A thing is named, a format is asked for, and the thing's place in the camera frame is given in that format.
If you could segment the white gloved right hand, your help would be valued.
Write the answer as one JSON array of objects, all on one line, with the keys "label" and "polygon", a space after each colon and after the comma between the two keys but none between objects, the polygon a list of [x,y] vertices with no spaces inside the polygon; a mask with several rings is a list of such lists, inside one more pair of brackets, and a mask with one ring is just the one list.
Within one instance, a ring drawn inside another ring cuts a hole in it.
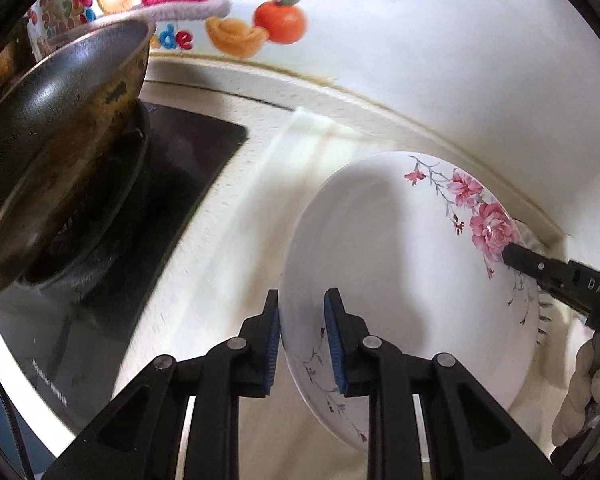
[{"label": "white gloved right hand", "polygon": [[568,393],[553,422],[552,442],[555,446],[562,446],[583,429],[585,410],[591,400],[600,404],[600,368],[591,375],[593,362],[594,344],[590,339],[577,353]]}]

